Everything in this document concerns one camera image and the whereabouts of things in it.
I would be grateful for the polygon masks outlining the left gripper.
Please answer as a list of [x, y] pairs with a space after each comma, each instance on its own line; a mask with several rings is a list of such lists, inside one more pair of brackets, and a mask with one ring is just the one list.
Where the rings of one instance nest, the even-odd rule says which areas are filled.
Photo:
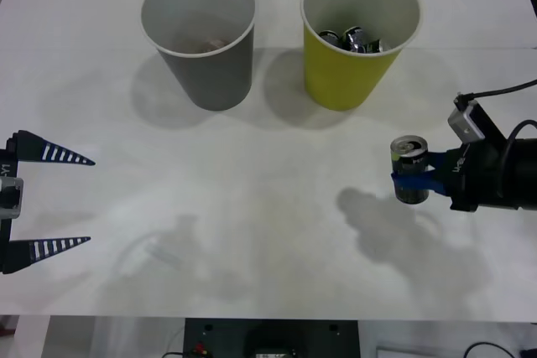
[[18, 203], [15, 195], [14, 178], [17, 176], [18, 163], [66, 163], [95, 166], [96, 163], [68, 148], [52, 143], [44, 138], [20, 130], [8, 139], [8, 151], [1, 151], [1, 273], [12, 274], [37, 262], [66, 252], [88, 242], [89, 236], [48, 238], [10, 241], [13, 209]]

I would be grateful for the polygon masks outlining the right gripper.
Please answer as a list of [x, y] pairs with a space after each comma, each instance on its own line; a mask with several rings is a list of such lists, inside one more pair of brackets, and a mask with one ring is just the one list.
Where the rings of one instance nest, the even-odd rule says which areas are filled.
[[[498, 195], [499, 151], [486, 141], [462, 144], [446, 152], [428, 152], [428, 171], [391, 173], [394, 188], [431, 190], [451, 199], [451, 210], [475, 212], [479, 206], [508, 208]], [[436, 171], [443, 172], [443, 182]]]

